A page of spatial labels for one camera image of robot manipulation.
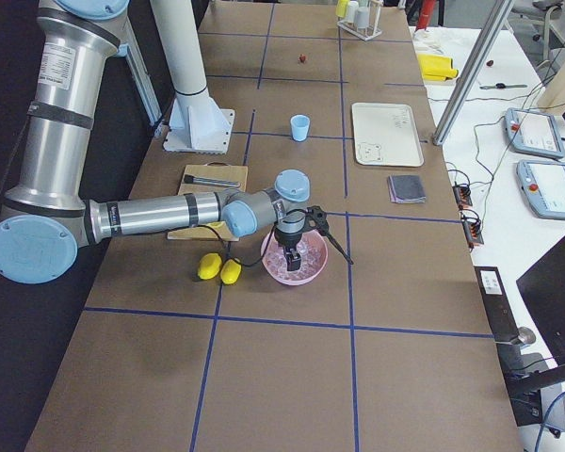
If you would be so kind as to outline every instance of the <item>white desk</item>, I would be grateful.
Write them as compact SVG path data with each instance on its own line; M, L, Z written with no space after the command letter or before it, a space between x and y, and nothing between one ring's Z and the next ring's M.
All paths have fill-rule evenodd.
M449 28L431 28L428 31L430 36L441 44L444 54L453 57L454 66L459 71L464 67L478 32L478 30ZM511 99L524 96L540 82L517 40L508 31L501 32L487 58L490 59L493 60L493 65L484 66L480 71L469 99L492 97ZM480 88L498 82L507 85L526 84L527 88L487 90ZM433 117L438 121L447 102L436 102L434 99L449 99L454 84L426 82L426 86ZM495 100L466 102L444 143L445 160L452 162L458 170L467 173L471 182L488 182L491 178L490 174L476 162L473 127L476 124L497 121L504 116L507 108L522 107L524 100L522 98L511 102ZM565 121L560 119L558 122L561 136L565 137ZM477 127L477 135L480 144L479 160L494 171L509 144L504 124L500 121L496 125ZM483 229L485 245L475 248L471 256L475 266L499 268L517 325L528 327L537 334L538 341L528 347L525 353L539 352L542 356L548 357L551 354L525 308L516 280L565 235L565 221L537 218L526 205L515 175L516 163L524 158L538 159L538 157L514 153L512 150L502 158L487 200ZM466 182L463 176L450 173L452 180L455 176L459 183ZM481 216L486 210L484 202L488 187L472 188L474 210ZM537 433L538 426L522 428L524 447L529 452L533 451ZM542 437L541 451L565 451L565 433L559 440L555 440L546 431Z

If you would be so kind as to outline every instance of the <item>computer monitor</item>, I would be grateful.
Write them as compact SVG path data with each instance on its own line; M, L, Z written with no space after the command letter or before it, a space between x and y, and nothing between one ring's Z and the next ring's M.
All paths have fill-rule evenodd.
M565 363L565 236L519 280L517 286L542 339L558 364Z

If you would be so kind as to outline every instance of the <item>white tray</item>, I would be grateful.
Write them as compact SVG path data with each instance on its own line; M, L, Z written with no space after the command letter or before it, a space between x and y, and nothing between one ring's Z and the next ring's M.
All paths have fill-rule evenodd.
M351 106L356 160L362 165L420 167L423 151L409 105Z

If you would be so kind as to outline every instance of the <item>yellow cloth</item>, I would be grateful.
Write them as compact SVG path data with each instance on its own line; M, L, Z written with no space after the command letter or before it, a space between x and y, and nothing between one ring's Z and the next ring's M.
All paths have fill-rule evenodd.
M443 55L416 54L425 80L443 81L456 78L459 70L452 68L452 58Z

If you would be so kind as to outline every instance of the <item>pink bowl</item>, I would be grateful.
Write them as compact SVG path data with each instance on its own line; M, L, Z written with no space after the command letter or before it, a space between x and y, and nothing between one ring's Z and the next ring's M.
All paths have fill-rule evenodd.
M262 242L262 253L266 248L269 234ZM286 285L302 285L313 280L327 264L329 249L322 235L318 231L305 233L298 243L301 256L301 268L298 271L286 271L283 247L278 244L274 236L270 239L262 264L272 278Z

